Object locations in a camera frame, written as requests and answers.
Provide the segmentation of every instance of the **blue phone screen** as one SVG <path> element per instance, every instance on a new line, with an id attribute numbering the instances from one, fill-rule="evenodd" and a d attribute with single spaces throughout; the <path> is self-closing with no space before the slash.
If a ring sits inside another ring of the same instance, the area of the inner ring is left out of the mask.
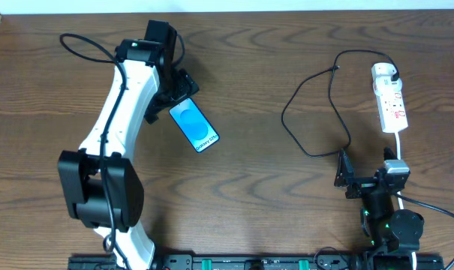
<path id="1" fill-rule="evenodd" d="M 197 152 L 220 139 L 192 99 L 187 98 L 170 109 L 170 114 Z"/>

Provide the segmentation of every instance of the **cable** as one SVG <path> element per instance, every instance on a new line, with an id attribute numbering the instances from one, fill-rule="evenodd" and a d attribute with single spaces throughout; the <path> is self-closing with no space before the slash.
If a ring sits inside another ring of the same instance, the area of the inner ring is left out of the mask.
<path id="1" fill-rule="evenodd" d="M 107 237 L 104 238 L 104 241 L 103 241 L 104 249 L 107 248 L 107 244 L 108 244 L 108 241 L 110 240 L 110 237 L 111 237 L 111 235 L 107 235 Z M 125 254 L 123 253 L 122 249 L 120 249 L 118 243 L 115 243 L 115 250 L 119 254 L 119 256 L 122 258 L 125 269 L 131 270 L 130 263 L 128 262 L 128 259 L 125 256 Z"/>
<path id="2" fill-rule="evenodd" d="M 400 134 L 397 132 L 395 132 L 395 144 L 396 144 L 396 148 L 397 148 L 397 159 L 401 160 L 401 147 L 400 147 Z M 404 201 L 397 197 L 397 201 L 398 201 L 398 208 L 399 209 L 404 209 Z M 416 265 L 417 265 L 417 262 L 416 262 L 416 253 L 415 252 L 412 252 L 412 269 L 413 270 L 416 270 Z"/>
<path id="3" fill-rule="evenodd" d="M 320 72 L 320 73 L 317 73 L 317 74 L 315 74 L 315 75 L 312 75 L 312 76 L 310 76 L 310 77 L 304 79 L 304 80 L 299 84 L 299 86 L 296 88 L 296 90 L 295 90 L 295 92 L 293 93 L 292 97 L 291 97 L 290 100 L 287 102 L 287 105 L 285 105 L 284 110 L 281 112 L 281 124 L 284 126 L 285 130 L 289 133 L 289 135 L 292 137 L 292 139 L 295 141 L 295 143 L 300 147 L 300 149 L 303 151 L 303 153 L 304 153 L 305 155 L 309 156 L 310 158 L 322 158 L 322 157 L 330 156 L 330 155 L 333 155 L 333 154 L 337 154 L 338 151 L 332 151 L 332 152 L 329 152 L 329 153 L 326 153 L 326 154 L 309 154 L 309 153 L 302 147 L 302 145 L 300 144 L 300 142 L 295 138 L 295 136 L 292 134 L 292 132 L 291 132 L 291 131 L 288 129 L 288 127 L 286 126 L 286 124 L 285 124 L 285 122 L 284 122 L 284 114 L 285 114 L 285 111 L 286 111 L 287 108 L 288 108 L 288 105 L 290 105 L 290 103 L 293 101 L 293 99 L 294 99 L 295 96 L 296 96 L 296 93 L 298 93 L 298 91 L 300 90 L 300 88 L 303 86 L 304 83 L 308 82 L 310 79 L 313 79 L 313 78 L 315 78 L 315 77 L 317 77 L 317 76 L 320 76 L 320 75 L 322 75 L 322 74 L 324 74 L 324 73 L 327 73 L 327 72 L 330 72 L 330 71 L 333 72 L 334 70 L 339 69 L 339 68 L 340 68 L 340 67 L 337 67 L 337 66 L 331 67 L 331 68 L 329 68 L 329 69 L 327 69 L 327 70 L 324 70 L 324 71 L 322 71 L 322 72 Z"/>
<path id="4" fill-rule="evenodd" d="M 182 45 L 182 54 L 180 57 L 172 63 L 172 67 L 176 68 L 177 65 L 180 65 L 180 63 L 183 61 L 183 57 L 185 56 L 185 44 L 183 43 L 183 38 L 180 34 L 176 35 L 179 37 L 180 44 Z"/>
<path id="5" fill-rule="evenodd" d="M 331 152 L 327 152 L 325 154 L 309 154 L 303 147 L 302 145 L 300 145 L 300 142 L 295 138 L 295 136 L 290 132 L 290 130 L 287 128 L 287 126 L 285 125 L 284 123 L 284 114 L 285 114 L 285 110 L 287 110 L 288 108 L 288 105 L 290 105 L 290 103 L 292 102 L 293 98 L 295 97 L 296 93 L 300 90 L 300 88 L 302 87 L 302 85 L 304 83 L 306 83 L 308 80 L 310 79 L 313 79 L 321 74 L 324 74 L 326 72 L 329 72 L 329 71 L 332 71 L 332 76 L 330 77 L 330 82 L 329 82 L 329 88 L 328 88 L 328 98 L 329 98 L 329 102 L 330 102 L 330 105 L 332 106 L 333 110 L 335 111 L 335 114 L 337 115 L 338 117 L 338 120 L 340 121 L 342 127 L 344 128 L 345 130 L 345 133 L 347 134 L 348 136 L 348 142 L 347 144 L 343 147 L 343 149 L 347 149 L 348 146 L 350 146 L 350 144 L 352 143 L 352 137 L 350 135 L 350 131 L 348 131 L 348 128 L 347 128 L 347 125 L 344 123 L 344 120 L 341 118 L 340 116 L 340 113 L 338 112 L 337 108 L 335 108 L 335 105 L 333 104 L 333 101 L 332 101 L 332 96 L 331 96 L 331 92 L 332 92 L 332 83 L 333 83 L 333 78 L 335 77 L 335 71 L 338 70 L 340 67 L 337 65 L 337 61 L 338 61 L 338 58 L 343 55 L 344 53 L 373 53 L 373 54 L 376 54 L 376 55 L 379 55 L 379 56 L 383 56 L 383 57 L 386 57 L 387 59 L 389 59 L 389 61 L 392 63 L 392 65 L 395 67 L 395 69 L 397 70 L 397 72 L 395 74 L 393 74 L 392 76 L 392 81 L 396 81 L 398 80 L 398 78 L 400 77 L 400 72 L 398 71 L 398 68 L 397 66 L 395 65 L 395 63 L 393 62 L 393 60 L 390 58 L 390 56 L 388 56 L 387 54 L 383 53 L 383 52 L 377 52 L 377 51 L 373 51 L 373 50 L 369 50 L 369 49 L 348 49 L 348 50 L 345 50 L 345 51 L 342 51 L 340 52 L 336 57 L 335 57 L 335 60 L 333 61 L 333 65 L 331 68 L 329 68 L 328 70 L 325 70 L 325 71 L 322 71 L 320 73 L 317 73 L 313 76 L 310 76 L 306 79 L 304 79 L 300 84 L 299 86 L 296 88 L 295 92 L 293 93 L 293 96 L 290 98 L 290 100 L 287 102 L 287 105 L 285 105 L 285 108 L 283 109 L 283 111 L 281 112 L 281 124 L 284 126 L 285 130 L 289 133 L 289 135 L 292 137 L 292 139 L 295 141 L 295 143 L 298 145 L 298 147 L 300 147 L 300 149 L 303 151 L 303 153 L 305 155 L 307 155 L 308 157 L 310 158 L 323 158 L 323 157 L 327 157 L 327 156 L 330 156 L 330 155 L 336 155 L 338 154 L 339 150 L 337 151 L 331 151 Z"/>
<path id="6" fill-rule="evenodd" d="M 401 152 L 400 152 L 400 134 L 395 132 L 395 142 L 397 144 L 397 159 L 401 160 Z"/>
<path id="7" fill-rule="evenodd" d="M 344 257 L 343 255 L 341 255 L 340 251 L 338 251 L 338 250 L 337 250 L 336 248 L 334 248 L 334 247 L 322 247 L 319 251 L 317 251 L 317 253 L 316 253 L 315 256 L 314 256 L 314 263 L 316 263 L 317 266 L 318 266 L 320 269 L 326 270 L 323 266 L 321 266 L 320 264 L 318 264 L 318 262 L 316 262 L 316 259 L 317 259 L 317 256 L 319 255 L 319 253 L 322 252 L 322 251 L 324 251 L 324 250 L 326 250 L 326 249 L 334 250 L 334 251 L 340 256 L 340 258 L 341 258 L 345 263 L 347 263 L 347 267 L 342 268 L 342 269 L 340 269 L 340 270 L 346 270 L 346 269 L 349 268 L 350 263 L 347 261 L 347 259 L 345 259 L 345 257 Z"/>
<path id="8" fill-rule="evenodd" d="M 398 132 L 395 132 L 395 142 L 396 142 L 396 145 L 397 145 L 397 159 L 401 160 L 400 135 L 398 134 Z M 401 198 L 398 198 L 398 197 L 397 197 L 397 200 L 398 200 L 398 207 L 403 210 L 404 209 L 404 202 L 401 200 Z"/>
<path id="9" fill-rule="evenodd" d="M 422 206 L 422 207 L 425 207 L 425 208 L 428 208 L 428 209 L 431 209 L 431 210 L 435 210 L 437 212 L 440 212 L 442 214 L 445 214 L 445 215 L 448 215 L 452 218 L 454 218 L 454 214 L 450 211 L 447 211 L 445 209 L 441 209 L 440 207 L 437 207 L 437 206 L 433 206 L 433 205 L 429 205 L 427 203 L 424 203 L 424 202 L 420 202 L 416 199 L 411 199 L 411 198 L 408 198 L 408 197 L 405 197 L 405 196 L 402 196 L 402 195 L 398 195 L 398 194 L 394 194 L 395 196 L 397 196 L 398 198 L 401 198 L 402 200 L 406 200 L 407 202 L 409 203 L 414 203 L 418 206 Z M 452 268 L 454 265 L 454 257 L 452 259 L 452 261 L 446 266 L 445 270 L 449 270 L 450 268 Z"/>
<path id="10" fill-rule="evenodd" d="M 98 43 L 86 38 L 86 37 L 83 37 L 81 35 L 78 35 L 78 34 L 69 34 L 69 33 L 64 33 L 64 34 L 61 34 L 60 35 L 60 44 L 70 53 L 82 58 L 82 59 L 85 59 L 85 60 L 89 60 L 89 61 L 93 61 L 93 62 L 97 62 L 97 63 L 110 63 L 110 64 L 114 64 L 114 62 L 112 60 L 101 60 L 101 59 L 96 59 L 96 58 L 91 58 L 91 57 L 88 57 L 88 56 L 84 56 L 82 54 L 79 54 L 78 52 L 75 52 L 74 50 L 70 49 L 70 47 L 65 44 L 65 42 L 63 41 L 63 39 L 65 37 L 70 37 L 70 38 L 77 38 L 81 41 L 85 41 L 95 47 L 97 47 L 99 50 L 101 50 L 103 53 L 105 53 L 102 49 L 103 47 L 101 45 L 99 45 Z"/>
<path id="11" fill-rule="evenodd" d="M 70 38 L 76 38 L 81 41 L 85 41 L 86 43 L 89 43 L 97 49 L 99 49 L 101 52 L 103 52 L 109 59 L 108 60 L 99 60 L 95 58 L 90 58 L 84 55 L 79 54 L 78 52 L 73 51 L 70 49 L 65 42 L 63 41 L 64 38 L 70 37 Z M 100 174 L 101 174 L 101 179 L 102 179 L 102 185 L 104 188 L 104 193 L 105 193 L 105 200 L 107 201 L 107 207 L 108 207 L 108 212 L 110 213 L 110 226 L 111 226 L 111 233 L 110 233 L 110 238 L 111 238 L 111 245 L 107 248 L 106 245 L 104 244 L 104 250 L 108 253 L 111 253 L 113 251 L 113 248 L 116 246 L 116 224 L 115 224 L 115 216 L 113 213 L 113 205 L 112 205 L 112 198 L 110 196 L 110 190 L 108 188 L 108 173 L 107 173 L 107 167 L 105 166 L 105 145 L 107 144 L 107 134 L 108 134 L 108 129 L 110 128 L 110 125 L 113 120 L 113 116 L 115 116 L 115 112 L 119 107 L 120 101 L 122 100 L 122 96 L 125 93 L 126 85 L 127 85 L 127 76 L 125 75 L 125 70 L 123 67 L 120 65 L 120 63 L 113 57 L 111 53 L 109 53 L 105 48 L 103 48 L 100 44 L 94 42 L 93 40 L 88 39 L 87 37 L 83 37 L 78 34 L 69 34 L 69 33 L 64 33 L 60 35 L 60 43 L 62 46 L 70 53 L 73 53 L 74 55 L 86 59 L 89 61 L 94 61 L 94 62 L 100 62 L 100 63 L 113 63 L 115 66 L 118 68 L 120 74 L 122 75 L 122 84 L 120 85 L 120 92 L 119 96 L 116 98 L 115 104 L 113 104 L 112 111 L 110 112 L 110 115 L 108 116 L 107 122 L 105 123 L 104 131 L 101 134 L 100 138 Z"/>

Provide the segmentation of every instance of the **power strip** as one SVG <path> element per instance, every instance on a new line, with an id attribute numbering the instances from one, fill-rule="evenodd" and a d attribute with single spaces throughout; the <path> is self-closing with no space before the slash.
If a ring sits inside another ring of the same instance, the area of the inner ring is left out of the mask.
<path id="1" fill-rule="evenodd" d="M 408 127 L 407 114 L 401 94 L 401 79 L 392 81 L 397 70 L 390 63 L 377 63 L 371 68 L 373 88 L 377 96 L 382 131 L 395 133 Z"/>

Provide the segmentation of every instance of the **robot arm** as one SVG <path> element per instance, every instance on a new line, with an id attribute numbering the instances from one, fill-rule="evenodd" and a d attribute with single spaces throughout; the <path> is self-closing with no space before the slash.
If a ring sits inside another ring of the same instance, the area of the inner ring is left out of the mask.
<path id="1" fill-rule="evenodd" d="M 132 166 L 137 134 L 143 122 L 153 123 L 156 114 L 198 91 L 184 70 L 173 66 L 177 33 L 167 22 L 150 21 L 143 40 L 123 40 L 116 59 L 126 77 L 126 90 L 113 116 L 105 145 L 111 204 L 116 221 L 116 244 L 131 269 L 149 269 L 155 246 L 140 222 L 143 186 Z M 59 175 L 72 218 L 93 228 L 104 238 L 110 234 L 110 213 L 99 176 L 101 134 L 119 96 L 122 76 L 117 67 L 112 88 L 101 114 L 79 151 L 63 151 Z M 115 250 L 117 262 L 126 267 Z"/>

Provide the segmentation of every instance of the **wood grain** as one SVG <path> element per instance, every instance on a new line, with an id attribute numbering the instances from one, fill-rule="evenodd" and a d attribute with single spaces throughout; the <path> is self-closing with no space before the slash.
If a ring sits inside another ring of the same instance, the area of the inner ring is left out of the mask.
<path id="1" fill-rule="evenodd" d="M 141 38 L 150 19 L 185 39 L 182 66 L 200 85 L 194 99 L 221 135 L 196 154 L 167 112 L 145 124 L 135 153 L 146 202 L 141 220 L 158 243 L 199 254 L 359 250 L 360 201 L 333 187 L 335 157 L 307 158 L 280 123 L 296 85 L 346 49 L 388 53 L 401 70 L 410 127 L 405 195 L 454 212 L 454 11 L 172 13 L 6 16 L 0 28 L 0 269 L 64 269 L 72 253 L 101 240 L 68 217 L 56 162 L 96 121 L 113 67 L 76 58 L 63 32 L 110 50 Z M 70 44 L 103 57 L 75 40 Z M 353 137 L 359 174 L 381 165 L 381 133 L 370 67 L 375 55 L 339 60 L 332 98 Z M 313 153 L 347 137 L 326 98 L 328 76 L 306 84 L 285 116 Z M 454 256 L 454 220 L 407 204 L 426 220 L 421 251 Z"/>

